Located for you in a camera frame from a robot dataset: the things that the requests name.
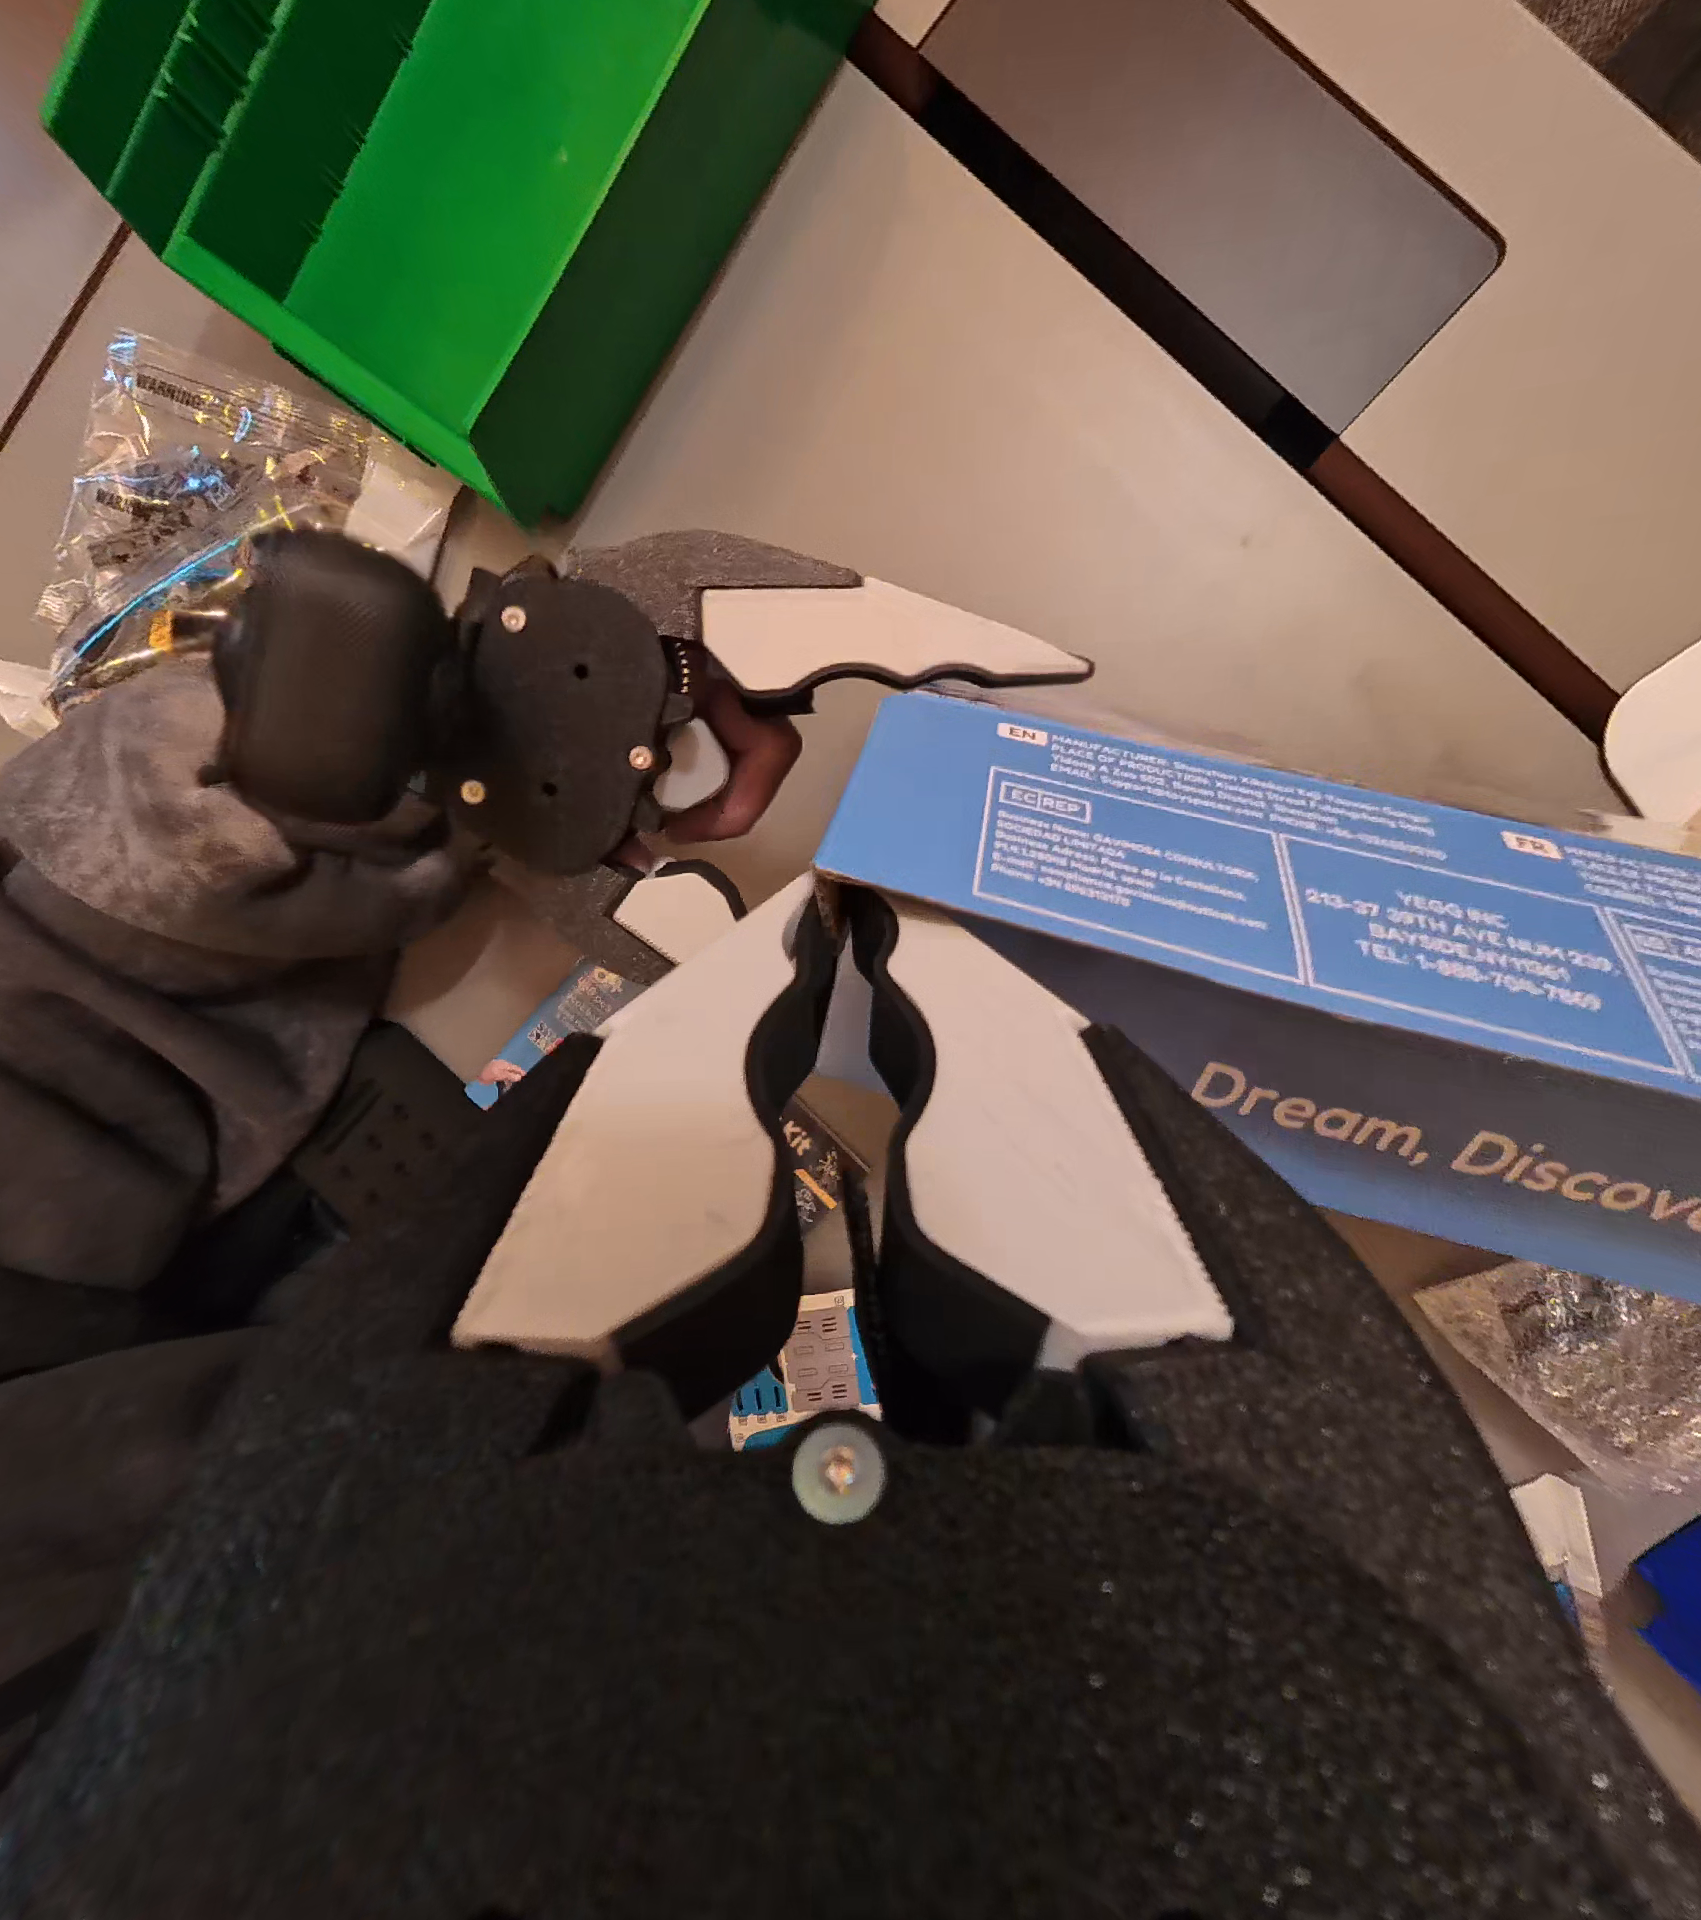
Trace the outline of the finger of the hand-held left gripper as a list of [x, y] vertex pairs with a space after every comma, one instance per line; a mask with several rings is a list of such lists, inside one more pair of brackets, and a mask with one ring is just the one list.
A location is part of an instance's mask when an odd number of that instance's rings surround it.
[[710, 861], [658, 861], [610, 912], [610, 924], [655, 951], [690, 964], [744, 923], [749, 907]]
[[990, 617], [868, 580], [856, 588], [729, 588], [701, 600], [701, 640], [751, 707], [810, 707], [843, 681], [912, 691], [1075, 687], [1089, 659]]

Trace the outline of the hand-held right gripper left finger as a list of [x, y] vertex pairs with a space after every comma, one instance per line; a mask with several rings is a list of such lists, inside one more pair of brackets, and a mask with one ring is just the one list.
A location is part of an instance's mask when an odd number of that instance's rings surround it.
[[598, 1032], [455, 1348], [654, 1374], [687, 1418], [776, 1356], [803, 1282], [786, 1113], [839, 943], [798, 877]]

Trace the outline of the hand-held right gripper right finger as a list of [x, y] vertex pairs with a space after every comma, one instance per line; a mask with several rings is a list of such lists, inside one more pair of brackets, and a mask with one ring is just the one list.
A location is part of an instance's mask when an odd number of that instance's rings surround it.
[[1108, 1356], [1233, 1341], [1167, 1191], [1148, 1056], [965, 924], [850, 891], [871, 1065], [897, 1102], [868, 1294], [891, 1426], [965, 1444]]

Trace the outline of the large blue instruction booklet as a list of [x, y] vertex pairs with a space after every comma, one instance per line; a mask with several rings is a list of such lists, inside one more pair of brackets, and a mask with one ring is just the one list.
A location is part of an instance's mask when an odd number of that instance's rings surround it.
[[502, 1043], [491, 1061], [466, 1082], [463, 1091], [478, 1108], [491, 1108], [510, 1086], [548, 1060], [570, 1038], [594, 1038], [614, 1012], [646, 992], [642, 981], [581, 960]]

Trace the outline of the small blue leaflet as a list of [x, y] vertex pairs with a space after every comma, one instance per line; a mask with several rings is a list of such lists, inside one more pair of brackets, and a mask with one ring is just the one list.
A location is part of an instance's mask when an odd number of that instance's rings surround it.
[[802, 1098], [781, 1113], [781, 1139], [794, 1167], [798, 1234], [810, 1238], [843, 1213], [846, 1189], [862, 1179], [862, 1161]]

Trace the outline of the blue sticker sheet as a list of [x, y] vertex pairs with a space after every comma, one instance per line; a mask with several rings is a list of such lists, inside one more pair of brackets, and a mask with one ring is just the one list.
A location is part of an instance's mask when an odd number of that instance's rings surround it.
[[803, 1294], [779, 1353], [729, 1400], [729, 1448], [762, 1451], [812, 1418], [883, 1418], [854, 1289]]

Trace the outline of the blue robot kit box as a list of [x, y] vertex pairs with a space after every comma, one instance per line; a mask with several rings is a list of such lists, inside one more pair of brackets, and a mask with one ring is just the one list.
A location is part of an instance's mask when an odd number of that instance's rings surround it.
[[1701, 859], [891, 693], [816, 870], [964, 923], [1318, 1206], [1701, 1304]]

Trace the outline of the clear bag of blue parts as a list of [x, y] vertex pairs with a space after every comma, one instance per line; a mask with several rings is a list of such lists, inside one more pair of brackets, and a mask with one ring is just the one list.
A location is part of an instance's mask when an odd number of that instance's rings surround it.
[[204, 650], [267, 534], [345, 534], [432, 580], [458, 488], [336, 399], [115, 334], [35, 607], [48, 713]]

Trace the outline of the clear bubble wrap bag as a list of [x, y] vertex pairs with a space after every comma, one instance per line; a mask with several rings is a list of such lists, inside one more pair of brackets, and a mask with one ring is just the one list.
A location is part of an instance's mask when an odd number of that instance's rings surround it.
[[1414, 1293], [1415, 1330], [1511, 1470], [1701, 1493], [1701, 1305], [1539, 1261]]

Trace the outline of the clear labelled parts bag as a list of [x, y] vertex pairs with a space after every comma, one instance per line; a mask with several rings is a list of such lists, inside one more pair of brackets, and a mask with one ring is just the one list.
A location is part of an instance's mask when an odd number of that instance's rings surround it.
[[1606, 1659], [1606, 1586], [1594, 1531], [1577, 1483], [1563, 1475], [1533, 1475], [1510, 1489], [1536, 1560], [1573, 1619], [1594, 1662]]

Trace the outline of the person's left forearm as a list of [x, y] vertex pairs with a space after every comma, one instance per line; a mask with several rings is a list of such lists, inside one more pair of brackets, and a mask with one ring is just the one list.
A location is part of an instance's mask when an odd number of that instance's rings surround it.
[[329, 829], [208, 783], [222, 726], [170, 665], [0, 773], [0, 1282], [152, 1285], [310, 1135], [469, 890], [422, 799]]

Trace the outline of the dark desk inset panel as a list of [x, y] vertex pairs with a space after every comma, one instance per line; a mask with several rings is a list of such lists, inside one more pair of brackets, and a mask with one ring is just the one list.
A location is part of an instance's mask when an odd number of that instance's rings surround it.
[[920, 50], [1333, 433], [1503, 264], [1245, 2], [953, 2]]

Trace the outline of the person's left hand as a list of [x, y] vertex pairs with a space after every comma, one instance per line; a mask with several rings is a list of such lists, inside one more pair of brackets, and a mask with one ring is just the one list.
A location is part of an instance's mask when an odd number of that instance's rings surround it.
[[775, 805], [798, 755], [794, 722], [751, 713], [729, 684], [705, 687], [695, 720], [668, 739], [654, 787], [662, 829], [636, 835], [624, 855], [648, 872], [668, 851], [739, 843]]

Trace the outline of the green plastic bin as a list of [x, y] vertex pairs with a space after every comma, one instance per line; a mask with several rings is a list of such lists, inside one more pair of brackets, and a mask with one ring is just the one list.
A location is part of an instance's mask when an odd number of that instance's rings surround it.
[[82, 2], [41, 124], [518, 523], [577, 515], [868, 2]]

